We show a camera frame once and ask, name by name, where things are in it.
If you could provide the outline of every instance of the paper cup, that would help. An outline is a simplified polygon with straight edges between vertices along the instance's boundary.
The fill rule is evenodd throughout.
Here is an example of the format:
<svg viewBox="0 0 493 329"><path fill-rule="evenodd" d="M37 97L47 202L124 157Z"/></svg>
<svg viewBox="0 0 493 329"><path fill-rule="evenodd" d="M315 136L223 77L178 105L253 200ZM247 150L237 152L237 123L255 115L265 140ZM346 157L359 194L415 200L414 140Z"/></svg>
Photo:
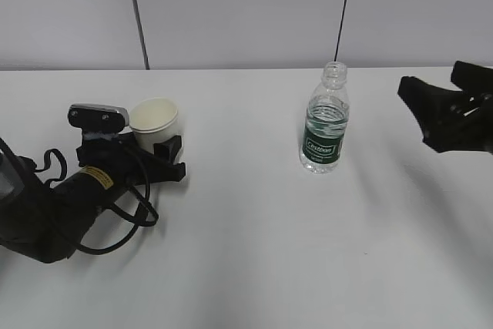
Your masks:
<svg viewBox="0 0 493 329"><path fill-rule="evenodd" d="M132 129L139 146L154 154L154 144L179 135L176 122L178 108L166 98L154 98L141 102L130 112Z"/></svg>

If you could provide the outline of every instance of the white table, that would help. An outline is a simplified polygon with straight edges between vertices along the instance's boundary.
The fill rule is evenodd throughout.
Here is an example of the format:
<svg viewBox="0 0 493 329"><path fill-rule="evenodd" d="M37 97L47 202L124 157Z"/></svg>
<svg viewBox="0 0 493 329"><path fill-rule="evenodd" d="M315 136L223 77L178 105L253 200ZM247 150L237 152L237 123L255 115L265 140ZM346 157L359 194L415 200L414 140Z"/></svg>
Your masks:
<svg viewBox="0 0 493 329"><path fill-rule="evenodd" d="M2 249L2 327L490 329L493 158L434 153L397 97L401 76L450 86L450 72L350 69L327 176L298 159L320 69L0 72L0 135L17 154L58 147L73 172L72 102L167 96L188 172L161 186L159 225L115 253L43 265ZM85 242L128 229L108 213Z"/></svg>

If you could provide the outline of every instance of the green label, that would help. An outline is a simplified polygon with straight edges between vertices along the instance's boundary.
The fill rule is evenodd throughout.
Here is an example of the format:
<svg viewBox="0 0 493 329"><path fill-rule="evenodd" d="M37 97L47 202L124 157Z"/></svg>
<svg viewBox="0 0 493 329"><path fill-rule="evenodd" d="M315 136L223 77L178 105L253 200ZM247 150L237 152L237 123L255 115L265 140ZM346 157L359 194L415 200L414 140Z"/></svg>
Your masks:
<svg viewBox="0 0 493 329"><path fill-rule="evenodd" d="M336 162L340 156L344 135L338 138L323 138L313 134L305 126L303 136L303 154L310 160L321 165Z"/></svg>

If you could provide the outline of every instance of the black cord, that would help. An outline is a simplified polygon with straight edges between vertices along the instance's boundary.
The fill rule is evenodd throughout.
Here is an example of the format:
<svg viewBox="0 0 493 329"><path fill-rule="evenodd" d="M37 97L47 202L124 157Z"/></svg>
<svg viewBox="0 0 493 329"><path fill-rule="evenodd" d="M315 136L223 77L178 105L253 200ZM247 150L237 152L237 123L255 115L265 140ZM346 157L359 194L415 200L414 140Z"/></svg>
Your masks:
<svg viewBox="0 0 493 329"><path fill-rule="evenodd" d="M48 149L45 152L45 155L43 156L43 161L45 163L45 166L42 169L35 169L34 172L42 173L47 169L49 169L52 166L52 157L51 157L52 154L55 155L56 159L60 162L60 176L46 180L45 185L47 186L51 186L54 181L56 182L63 181L67 177L67 161L63 156L62 152L60 152L56 148Z"/></svg>
<svg viewBox="0 0 493 329"><path fill-rule="evenodd" d="M334 62L337 61L337 55L339 54L340 36L342 35L342 26L344 24L344 16L346 15L346 5L347 5L347 0L344 0L344 5L342 7L342 15L340 15L339 35L337 36L337 45L336 45L336 52L334 55Z"/></svg>
<svg viewBox="0 0 493 329"><path fill-rule="evenodd" d="M139 165L139 168L141 170L141 173L144 177L144 183L146 187L146 194L150 194L150 181L149 177L147 175L147 170L146 167L144 166L144 163L140 159L139 155L135 153L135 151L131 147L126 147L124 146L123 149L134 158L134 160L137 162ZM135 225L139 225L140 227L153 227L156 225L157 220L159 219L159 214L157 213L156 209L153 207L153 205L149 202L149 197L148 196L142 196L141 193L134 187L130 186L129 187L129 192L139 201L140 206L144 206L149 213L153 216L154 220L142 220L142 218L138 219L136 216L132 216L129 213L125 212L122 210L120 207L117 205L109 204L108 208L116 213L118 216L122 217L124 220L129 221L130 223L134 223Z"/></svg>
<svg viewBox="0 0 493 329"><path fill-rule="evenodd" d="M142 49L142 54L144 58L144 66L146 69L149 68L149 57L147 56L146 40L144 39L144 31L142 28L142 22L140 20L139 4L137 0L132 0L133 14L136 17L137 31L139 32L140 48Z"/></svg>

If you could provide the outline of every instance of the water bottle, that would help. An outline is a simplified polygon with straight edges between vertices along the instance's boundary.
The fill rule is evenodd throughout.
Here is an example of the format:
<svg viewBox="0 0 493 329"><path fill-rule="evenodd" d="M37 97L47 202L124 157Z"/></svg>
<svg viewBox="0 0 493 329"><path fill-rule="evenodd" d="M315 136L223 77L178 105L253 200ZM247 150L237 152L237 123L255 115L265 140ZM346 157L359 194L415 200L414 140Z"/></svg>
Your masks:
<svg viewBox="0 0 493 329"><path fill-rule="evenodd" d="M308 102L300 160L313 173L329 173L338 163L349 117L346 74L345 64L327 63Z"/></svg>

